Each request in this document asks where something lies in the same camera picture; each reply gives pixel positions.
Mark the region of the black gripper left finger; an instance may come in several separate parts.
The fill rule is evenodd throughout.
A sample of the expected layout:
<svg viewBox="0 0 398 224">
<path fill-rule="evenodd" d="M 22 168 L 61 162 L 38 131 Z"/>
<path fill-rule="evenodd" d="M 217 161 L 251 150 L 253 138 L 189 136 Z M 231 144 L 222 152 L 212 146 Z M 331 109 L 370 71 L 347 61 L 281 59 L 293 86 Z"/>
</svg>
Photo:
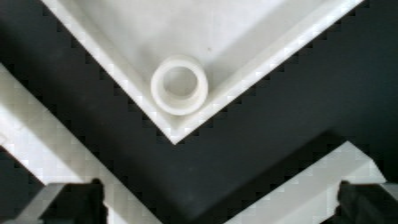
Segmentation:
<svg viewBox="0 0 398 224">
<path fill-rule="evenodd" d="M 87 183 L 52 183 L 13 218 L 13 224 L 107 224 L 105 186 Z"/>
</svg>

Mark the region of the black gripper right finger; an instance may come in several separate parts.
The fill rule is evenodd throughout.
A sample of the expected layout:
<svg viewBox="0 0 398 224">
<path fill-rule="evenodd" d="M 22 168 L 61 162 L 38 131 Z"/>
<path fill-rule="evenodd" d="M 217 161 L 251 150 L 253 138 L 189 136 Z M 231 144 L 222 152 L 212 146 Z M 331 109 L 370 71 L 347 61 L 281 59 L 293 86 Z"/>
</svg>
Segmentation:
<svg viewBox="0 0 398 224">
<path fill-rule="evenodd" d="M 398 224 L 398 183 L 354 184 L 343 181 L 338 207 L 322 224 Z"/>
</svg>

